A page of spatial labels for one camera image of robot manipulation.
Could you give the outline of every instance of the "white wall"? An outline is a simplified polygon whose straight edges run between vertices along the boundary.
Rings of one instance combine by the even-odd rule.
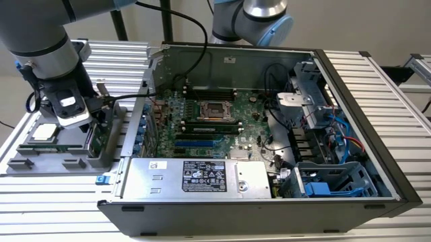
[[[158,0],[146,0],[158,5]],[[211,34],[213,16],[206,0],[171,0],[173,9],[201,21]],[[430,0],[290,0],[290,14],[295,18],[293,32],[285,47],[322,48],[330,50],[367,50],[382,65],[402,65],[409,54],[431,53],[431,1]],[[123,10],[129,37],[133,41],[162,41],[161,12],[130,6]],[[203,41],[201,29],[187,20],[174,16],[177,41]],[[117,40],[110,14],[67,25],[71,38]],[[18,122],[25,98],[30,93],[19,76],[14,58],[0,44],[2,101],[17,102],[0,106],[5,122]],[[414,96],[418,105],[428,102],[428,95]]]

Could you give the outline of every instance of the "cpu socket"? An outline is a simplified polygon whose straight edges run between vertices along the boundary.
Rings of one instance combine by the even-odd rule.
[[[231,116],[230,102],[202,102],[201,103],[201,117],[198,120],[205,121],[234,121]]]

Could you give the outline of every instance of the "metal pole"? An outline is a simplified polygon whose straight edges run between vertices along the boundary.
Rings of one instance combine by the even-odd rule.
[[[111,11],[111,18],[114,22],[117,37],[121,41],[129,41],[122,11]]]
[[[161,0],[161,7],[171,10],[171,0]],[[170,13],[162,12],[162,22],[165,41],[174,41],[173,16]]]

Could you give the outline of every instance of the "power supply label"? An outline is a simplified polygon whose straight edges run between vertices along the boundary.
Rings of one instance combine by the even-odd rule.
[[[185,161],[183,191],[187,193],[227,192],[225,161]]]

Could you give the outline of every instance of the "motherboard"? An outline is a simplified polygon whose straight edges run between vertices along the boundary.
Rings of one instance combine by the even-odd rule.
[[[157,157],[271,160],[262,148],[270,127],[259,92],[189,93],[167,90],[155,101]]]

